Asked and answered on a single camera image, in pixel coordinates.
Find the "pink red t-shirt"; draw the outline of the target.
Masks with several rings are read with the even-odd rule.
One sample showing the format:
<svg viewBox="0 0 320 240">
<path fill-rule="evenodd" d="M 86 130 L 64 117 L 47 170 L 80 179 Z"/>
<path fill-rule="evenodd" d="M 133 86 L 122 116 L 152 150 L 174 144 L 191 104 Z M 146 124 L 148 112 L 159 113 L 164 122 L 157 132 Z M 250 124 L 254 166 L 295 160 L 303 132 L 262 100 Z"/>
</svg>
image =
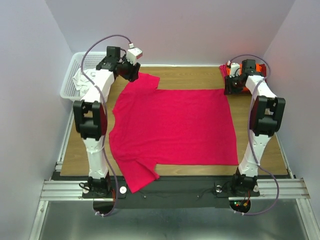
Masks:
<svg viewBox="0 0 320 240">
<path fill-rule="evenodd" d="M 131 192 L 159 175 L 156 165 L 238 164 L 237 138 L 223 89 L 159 89 L 160 78 L 139 73 L 114 109 L 113 158 Z"/>
</svg>

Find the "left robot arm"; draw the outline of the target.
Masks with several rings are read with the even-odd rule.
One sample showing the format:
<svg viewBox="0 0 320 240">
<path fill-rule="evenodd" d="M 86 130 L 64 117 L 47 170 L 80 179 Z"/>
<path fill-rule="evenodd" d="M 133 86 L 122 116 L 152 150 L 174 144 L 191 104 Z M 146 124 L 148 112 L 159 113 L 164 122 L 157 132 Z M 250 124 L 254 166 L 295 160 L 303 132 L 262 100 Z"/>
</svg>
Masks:
<svg viewBox="0 0 320 240">
<path fill-rule="evenodd" d="M 118 76 L 129 82 L 138 79 L 138 59 L 143 55 L 133 43 L 129 44 L 124 55 L 121 51 L 116 46 L 106 48 L 106 56 L 97 64 L 95 78 L 90 81 L 92 86 L 81 100 L 73 103 L 75 128 L 85 145 L 89 163 L 88 180 L 79 184 L 86 199 L 106 198 L 115 193 L 105 151 L 108 128 L 106 101 Z"/>
</svg>

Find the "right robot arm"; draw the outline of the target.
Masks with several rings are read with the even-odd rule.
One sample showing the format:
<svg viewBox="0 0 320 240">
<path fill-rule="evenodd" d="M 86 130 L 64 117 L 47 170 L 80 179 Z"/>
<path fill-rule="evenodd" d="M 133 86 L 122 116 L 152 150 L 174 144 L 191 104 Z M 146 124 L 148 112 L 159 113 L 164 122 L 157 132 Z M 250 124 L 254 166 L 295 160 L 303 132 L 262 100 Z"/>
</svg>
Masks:
<svg viewBox="0 0 320 240">
<path fill-rule="evenodd" d="M 244 89 L 251 93 L 247 122 L 248 145 L 230 182 L 231 192 L 242 195 L 258 187 L 261 159 L 268 142 L 281 127 L 286 100 L 272 92 L 266 74 L 258 69 L 254 59 L 245 59 L 241 64 L 229 60 L 225 69 L 225 95 L 240 94 Z"/>
</svg>

